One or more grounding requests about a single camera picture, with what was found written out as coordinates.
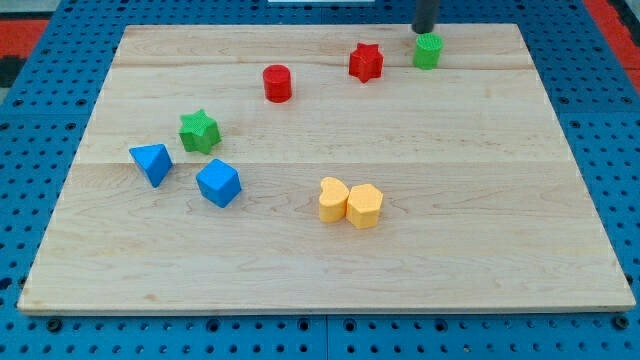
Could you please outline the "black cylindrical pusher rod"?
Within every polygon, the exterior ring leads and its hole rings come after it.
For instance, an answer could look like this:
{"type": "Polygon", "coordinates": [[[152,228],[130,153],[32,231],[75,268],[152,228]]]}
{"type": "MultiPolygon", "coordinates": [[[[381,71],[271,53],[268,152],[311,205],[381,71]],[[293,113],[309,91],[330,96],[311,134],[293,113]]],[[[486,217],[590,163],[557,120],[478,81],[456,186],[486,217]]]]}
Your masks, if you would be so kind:
{"type": "Polygon", "coordinates": [[[411,29],[416,34],[433,31],[439,14],[439,0],[416,0],[411,29]]]}

